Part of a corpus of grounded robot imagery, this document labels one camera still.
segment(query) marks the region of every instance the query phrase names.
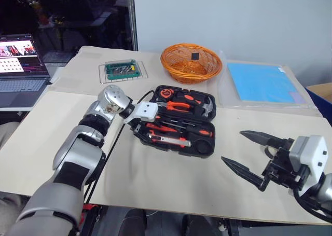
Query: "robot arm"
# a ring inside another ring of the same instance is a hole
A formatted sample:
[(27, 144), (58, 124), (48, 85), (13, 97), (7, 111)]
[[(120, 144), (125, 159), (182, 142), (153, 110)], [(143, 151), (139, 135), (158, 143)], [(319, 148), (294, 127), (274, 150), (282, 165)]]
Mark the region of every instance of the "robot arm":
[(154, 121), (156, 103), (132, 104), (115, 85), (107, 86), (93, 102), (58, 150), (52, 177), (32, 195), (6, 235), (76, 235), (84, 204), (84, 185), (103, 170), (101, 147), (116, 114), (134, 126), (137, 120)]
[[(265, 154), (270, 161), (262, 173), (263, 178), (246, 166), (222, 157), (227, 166), (260, 191), (265, 191), (270, 181), (289, 188), (303, 209), (332, 223), (332, 174), (323, 172), (328, 153), (322, 136), (299, 136), (294, 142), (292, 138), (281, 139), (263, 132), (241, 131), (240, 134), (266, 146)], [(269, 147), (276, 149), (274, 155)]]

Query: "white wall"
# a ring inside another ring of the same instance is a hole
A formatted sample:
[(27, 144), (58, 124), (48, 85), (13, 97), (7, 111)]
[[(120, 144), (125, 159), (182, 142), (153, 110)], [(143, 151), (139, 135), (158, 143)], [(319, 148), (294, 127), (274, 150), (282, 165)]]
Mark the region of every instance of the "white wall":
[(331, 0), (135, 0), (139, 50), (196, 43), (229, 59), (290, 66), (304, 85), (332, 81)]

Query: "laptop keyboard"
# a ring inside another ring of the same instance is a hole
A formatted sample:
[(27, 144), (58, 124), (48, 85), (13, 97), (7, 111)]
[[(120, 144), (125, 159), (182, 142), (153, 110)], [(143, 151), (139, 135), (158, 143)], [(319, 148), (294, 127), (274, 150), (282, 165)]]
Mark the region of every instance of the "laptop keyboard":
[(44, 79), (0, 80), (0, 92), (36, 92)]

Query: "laptop screen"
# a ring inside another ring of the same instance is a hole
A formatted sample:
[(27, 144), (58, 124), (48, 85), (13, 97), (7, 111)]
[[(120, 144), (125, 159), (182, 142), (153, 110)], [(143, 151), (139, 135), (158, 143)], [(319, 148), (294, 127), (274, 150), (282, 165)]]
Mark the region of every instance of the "laptop screen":
[(49, 76), (30, 34), (0, 35), (0, 77)]

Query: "red pliers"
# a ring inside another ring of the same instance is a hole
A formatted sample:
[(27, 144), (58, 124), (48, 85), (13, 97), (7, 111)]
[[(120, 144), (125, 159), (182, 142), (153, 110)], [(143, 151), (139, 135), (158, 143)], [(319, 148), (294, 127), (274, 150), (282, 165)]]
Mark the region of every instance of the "red pliers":
[(177, 108), (175, 108), (175, 106), (183, 107), (183, 108), (186, 108), (186, 109), (190, 108), (189, 104), (179, 103), (179, 102), (172, 102), (172, 101), (168, 101), (167, 103), (166, 102), (157, 102), (157, 105), (158, 106), (165, 106), (167, 110), (176, 110), (178, 112), (183, 112), (183, 113), (187, 113), (187, 112), (189, 112), (189, 110), (177, 109)]

